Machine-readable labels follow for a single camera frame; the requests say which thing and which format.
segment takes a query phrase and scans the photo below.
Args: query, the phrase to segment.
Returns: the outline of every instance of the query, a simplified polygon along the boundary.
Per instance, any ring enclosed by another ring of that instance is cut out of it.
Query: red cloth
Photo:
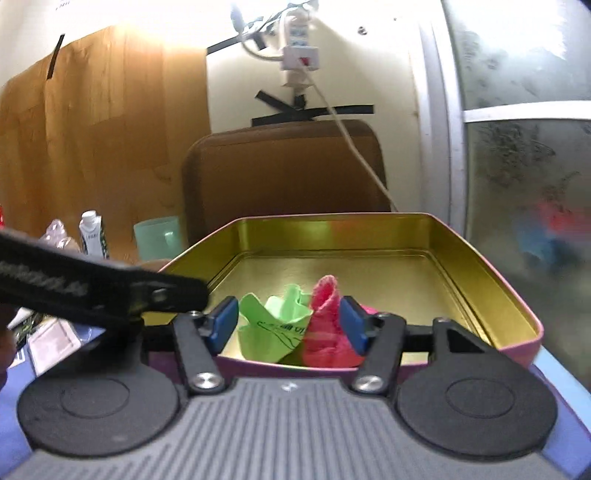
[[[306,329],[302,359],[307,367],[351,368],[363,362],[355,353],[339,323],[340,293],[332,275],[322,277],[312,291],[313,310]],[[376,310],[363,307],[368,313]]]

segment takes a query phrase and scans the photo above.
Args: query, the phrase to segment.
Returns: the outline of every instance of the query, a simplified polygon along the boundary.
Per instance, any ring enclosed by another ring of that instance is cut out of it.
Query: brown chair
[[[345,125],[385,182],[379,142],[359,120]],[[389,203],[333,121],[293,122],[209,135],[183,165],[189,244],[245,216],[387,212]]]

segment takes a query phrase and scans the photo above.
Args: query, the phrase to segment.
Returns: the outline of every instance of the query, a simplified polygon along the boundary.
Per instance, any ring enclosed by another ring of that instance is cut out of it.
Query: white cable
[[[398,207],[396,207],[396,203],[394,203],[394,199],[390,195],[390,192],[385,187],[385,185],[382,183],[382,180],[380,180],[380,178],[376,175],[376,172],[374,172],[373,168],[369,165],[367,160],[365,160],[363,155],[359,152],[359,150],[357,150],[357,147],[353,143],[353,139],[351,138],[351,135],[347,131],[345,124],[339,118],[339,114],[332,107],[332,105],[328,102],[328,100],[326,99],[326,97],[324,96],[322,91],[318,88],[318,85],[316,85],[316,82],[312,78],[312,75],[310,75],[310,69],[306,65],[302,64],[301,71],[304,72],[308,82],[310,82],[310,84],[312,85],[314,90],[316,90],[316,93],[318,93],[318,96],[320,97],[320,99],[324,102],[326,109],[329,111],[330,116],[336,122],[336,125],[339,128],[340,133],[343,135],[343,138],[345,139],[347,146],[351,150],[351,153],[355,156],[355,158],[357,160],[359,160],[359,163],[361,163],[363,168],[367,171],[368,175],[371,177],[371,179],[374,181],[374,183],[377,185],[377,187],[380,189],[380,191],[390,201],[390,205],[392,205],[394,212],[398,212],[399,211]]]
[[[281,61],[281,60],[283,60],[283,55],[263,55],[262,53],[251,49],[246,44],[246,41],[244,40],[244,35],[242,35],[241,33],[238,34],[238,40],[240,40],[240,43],[242,44],[242,48],[244,48],[246,53],[248,53],[251,57],[255,57],[256,59],[266,60],[266,61]]]

